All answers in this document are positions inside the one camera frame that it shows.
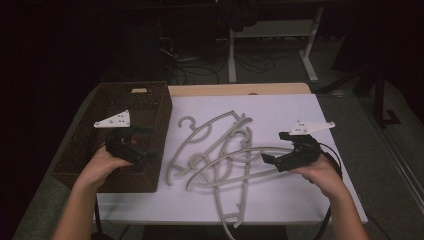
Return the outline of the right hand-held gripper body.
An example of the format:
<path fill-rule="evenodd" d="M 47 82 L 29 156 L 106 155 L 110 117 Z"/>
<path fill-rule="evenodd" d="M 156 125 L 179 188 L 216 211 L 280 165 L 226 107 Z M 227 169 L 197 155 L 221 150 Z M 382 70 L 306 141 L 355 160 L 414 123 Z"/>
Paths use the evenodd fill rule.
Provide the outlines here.
<path fill-rule="evenodd" d="M 306 122 L 298 120 L 292 129 L 288 131 L 290 135 L 295 136 L 295 141 L 290 141 L 294 149 L 290 153 L 277 158 L 280 161 L 277 166 L 278 171 L 290 171 L 317 161 L 321 154 L 321 147 L 319 142 L 312 136 L 312 133 L 334 127 L 334 122 Z"/>

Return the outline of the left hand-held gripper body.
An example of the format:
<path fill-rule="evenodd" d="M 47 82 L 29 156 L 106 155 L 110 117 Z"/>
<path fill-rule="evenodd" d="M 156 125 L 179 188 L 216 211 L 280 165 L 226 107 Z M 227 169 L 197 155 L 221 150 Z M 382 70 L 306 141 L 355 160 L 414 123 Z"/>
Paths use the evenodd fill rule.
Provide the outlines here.
<path fill-rule="evenodd" d="M 96 129 L 110 129 L 105 137 L 106 151 L 132 164 L 140 164 L 147 153 L 133 143 L 133 136 L 142 131 L 131 124 L 130 112 L 125 110 L 106 119 L 95 121 Z"/>

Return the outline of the grey plastic clothes hanger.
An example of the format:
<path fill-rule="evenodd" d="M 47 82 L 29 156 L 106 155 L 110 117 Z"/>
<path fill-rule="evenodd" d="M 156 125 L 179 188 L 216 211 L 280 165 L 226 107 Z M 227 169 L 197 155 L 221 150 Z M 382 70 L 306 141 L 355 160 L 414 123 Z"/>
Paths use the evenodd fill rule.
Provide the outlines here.
<path fill-rule="evenodd" d="M 198 144 L 190 144 L 188 145 L 180 154 L 180 156 L 177 158 L 177 164 L 184 166 L 187 164 L 187 160 L 188 158 L 193 154 L 193 153 L 197 153 L 197 152 L 203 152 L 206 148 L 208 148 L 213 142 L 215 142 L 223 133 L 225 133 L 230 127 L 233 126 L 234 123 L 237 122 L 244 122 L 243 128 L 247 127 L 247 124 L 252 122 L 253 119 L 250 117 L 247 117 L 245 114 L 237 114 L 235 111 L 229 111 L 226 113 L 223 113 L 221 115 L 218 115 L 212 119 L 210 119 L 209 121 L 203 123 L 202 125 L 206 124 L 206 123 L 211 123 L 213 126 L 213 131 L 212 131 L 212 135 L 210 137 L 208 137 L 208 141 L 206 142 L 202 142 L 202 143 L 198 143 Z M 193 128 L 194 127 L 201 127 L 202 125 L 197 125 L 196 119 L 193 116 L 185 116 L 182 117 L 179 121 L 178 121 L 178 127 L 182 128 L 183 125 L 185 123 L 189 124 L 189 129 L 191 130 L 191 133 L 187 136 L 187 138 L 193 133 Z M 240 148 L 240 141 L 237 144 L 236 148 L 239 149 Z M 194 173 L 196 173 L 199 169 L 204 167 L 204 162 L 200 162 L 198 164 L 197 170 L 192 170 L 190 172 L 188 172 L 186 175 L 183 176 L 175 176 L 176 170 L 173 170 L 171 172 L 171 177 L 170 179 L 167 179 L 167 170 L 168 170 L 168 166 L 169 163 L 171 161 L 171 159 L 174 157 L 175 153 L 177 152 L 178 148 L 175 150 L 174 153 L 171 154 L 171 158 L 169 159 L 167 168 L 165 170 L 164 173 L 164 181 L 167 185 L 172 186 L 173 185 L 173 181 L 175 178 L 181 178 L 181 177 L 185 177 L 188 175 L 193 175 Z"/>
<path fill-rule="evenodd" d="M 197 170 L 198 164 L 204 162 L 204 167 L 208 168 L 217 164 L 222 159 L 229 159 L 232 161 L 231 156 L 238 154 L 244 150 L 251 151 L 251 138 L 252 131 L 249 127 L 243 128 L 244 122 L 234 123 L 225 133 L 223 133 L 215 142 L 213 142 L 203 152 L 193 153 L 187 160 L 187 164 L 184 166 L 177 164 L 177 158 L 181 152 L 190 144 L 198 144 L 208 141 L 208 137 L 212 135 L 213 126 L 211 123 L 206 123 L 201 127 L 194 127 L 193 133 L 183 142 L 178 148 L 174 157 L 171 159 L 168 170 L 167 179 L 170 179 L 171 172 L 176 170 L 175 176 L 183 176 L 192 170 Z M 231 140 L 237 135 L 241 134 L 244 139 L 240 141 L 240 148 L 233 152 L 228 152 L 227 147 Z"/>
<path fill-rule="evenodd" d="M 289 150 L 287 148 L 250 147 L 230 153 L 224 153 L 216 160 L 207 163 L 203 168 L 194 173 L 187 181 L 185 189 L 189 191 L 193 181 L 198 176 L 203 178 L 202 182 L 197 183 L 198 187 L 212 188 L 274 174 L 277 172 L 276 169 L 251 174 L 250 163 L 258 159 L 264 160 L 266 157 L 269 157 L 269 153 L 283 153 L 284 155 L 287 155 L 288 152 Z M 244 165 L 245 173 L 243 176 L 231 178 L 234 164 Z"/>
<path fill-rule="evenodd" d="M 230 140 L 237 134 L 240 134 L 243 136 L 243 139 L 240 141 L 241 148 L 231 153 L 226 152 L 226 149 L 228 144 L 230 143 Z M 250 173 L 250 162 L 252 157 L 251 138 L 252 138 L 252 131 L 249 127 L 243 130 L 240 130 L 240 129 L 233 130 L 223 140 L 223 147 L 221 149 L 221 152 L 219 153 L 219 158 L 214 164 L 214 169 L 215 169 L 214 181 L 216 183 L 216 186 L 213 188 L 213 190 L 214 190 L 215 204 L 217 207 L 218 216 L 221 220 L 223 229 L 225 231 L 226 236 L 229 238 L 229 240 L 236 240 L 236 239 L 233 237 L 233 235 L 231 234 L 231 231 L 228 228 L 227 220 L 230 219 L 235 221 L 235 223 L 233 224 L 234 228 L 238 228 L 243 223 L 243 220 L 244 220 L 246 202 L 247 202 L 247 191 L 249 186 L 247 175 Z M 227 170 L 223 173 L 223 175 L 219 175 L 218 174 L 219 166 L 220 166 L 219 162 L 222 160 L 226 160 L 228 162 L 228 167 L 227 167 Z M 228 177 L 231 175 L 234 162 L 243 163 L 244 165 L 243 179 L 232 181 L 234 183 L 241 184 L 241 200 L 240 200 L 240 203 L 237 205 L 237 208 L 238 208 L 237 212 L 225 213 L 223 211 L 219 187 L 225 185 L 225 180 L 227 180 Z"/>

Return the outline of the brown wicker basket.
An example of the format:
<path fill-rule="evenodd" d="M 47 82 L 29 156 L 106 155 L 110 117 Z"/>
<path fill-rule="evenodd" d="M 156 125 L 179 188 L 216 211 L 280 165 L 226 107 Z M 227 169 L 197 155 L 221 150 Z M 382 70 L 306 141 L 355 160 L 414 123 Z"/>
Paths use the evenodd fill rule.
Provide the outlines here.
<path fill-rule="evenodd" d="M 130 112 L 131 124 L 152 127 L 152 134 L 135 134 L 136 146 L 146 151 L 164 152 L 172 112 L 172 100 L 165 82 L 103 83 L 96 87 L 81 105 L 56 155 L 52 176 L 67 187 L 74 182 L 104 143 L 109 129 L 96 129 L 100 121 Z M 152 193 L 157 190 L 162 156 L 142 160 L 140 164 L 123 167 L 107 177 L 99 188 L 101 193 Z"/>

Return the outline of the person's left hand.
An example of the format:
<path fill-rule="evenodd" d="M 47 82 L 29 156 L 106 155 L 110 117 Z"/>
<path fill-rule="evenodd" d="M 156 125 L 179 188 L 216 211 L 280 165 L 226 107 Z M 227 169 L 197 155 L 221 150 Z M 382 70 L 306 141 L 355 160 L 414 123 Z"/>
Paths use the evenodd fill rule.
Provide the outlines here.
<path fill-rule="evenodd" d="M 131 166 L 126 160 L 111 155 L 105 146 L 100 147 L 85 166 L 74 187 L 98 190 L 106 178 L 116 169 Z"/>

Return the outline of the person's right hand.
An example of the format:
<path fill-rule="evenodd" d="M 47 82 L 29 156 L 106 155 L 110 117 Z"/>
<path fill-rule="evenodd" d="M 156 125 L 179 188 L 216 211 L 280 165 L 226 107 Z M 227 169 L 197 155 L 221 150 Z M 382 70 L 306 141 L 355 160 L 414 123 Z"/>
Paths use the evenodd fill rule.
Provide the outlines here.
<path fill-rule="evenodd" d="M 330 200 L 346 199 L 349 191 L 329 159 L 320 155 L 314 163 L 291 170 L 315 184 Z"/>

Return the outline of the black floor stand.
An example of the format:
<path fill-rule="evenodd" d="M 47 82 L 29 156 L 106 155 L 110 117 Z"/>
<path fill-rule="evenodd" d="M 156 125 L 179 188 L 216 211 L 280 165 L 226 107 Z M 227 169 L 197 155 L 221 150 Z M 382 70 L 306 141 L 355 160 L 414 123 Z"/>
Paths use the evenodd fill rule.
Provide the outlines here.
<path fill-rule="evenodd" d="M 353 93 L 356 96 L 365 97 L 371 90 L 374 90 L 373 117 L 380 127 L 385 128 L 387 125 L 401 123 L 393 110 L 384 108 L 385 79 L 382 75 L 382 69 L 378 64 L 365 64 L 335 82 L 314 90 L 314 93 L 330 93 L 354 79 L 358 80 L 353 89 Z"/>

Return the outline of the white metal desk frame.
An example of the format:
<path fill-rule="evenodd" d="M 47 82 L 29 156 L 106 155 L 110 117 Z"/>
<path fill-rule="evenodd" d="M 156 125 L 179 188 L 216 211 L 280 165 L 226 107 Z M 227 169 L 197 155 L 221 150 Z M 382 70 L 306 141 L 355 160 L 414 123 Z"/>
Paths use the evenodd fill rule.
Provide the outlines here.
<path fill-rule="evenodd" d="M 320 25 L 323 7 L 315 11 L 311 19 L 296 20 L 266 20 L 258 21 L 254 26 L 245 28 L 242 32 L 229 31 L 229 56 L 228 56 L 228 74 L 229 82 L 237 82 L 236 62 L 234 56 L 235 40 L 237 38 L 255 38 L 255 37 L 306 37 L 305 46 L 298 51 L 305 72 L 309 81 L 316 83 L 317 74 L 309 59 L 315 37 Z"/>

